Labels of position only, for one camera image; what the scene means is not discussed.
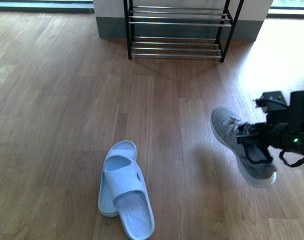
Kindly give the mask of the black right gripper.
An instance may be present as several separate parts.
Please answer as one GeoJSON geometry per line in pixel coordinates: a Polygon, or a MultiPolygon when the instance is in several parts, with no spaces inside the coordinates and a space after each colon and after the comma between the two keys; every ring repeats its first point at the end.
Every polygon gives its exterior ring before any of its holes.
{"type": "Polygon", "coordinates": [[[236,141],[281,149],[279,158],[296,168],[304,164],[304,90],[291,92],[287,105],[285,110],[266,113],[266,122],[254,124],[251,134],[237,135],[236,141]]]}

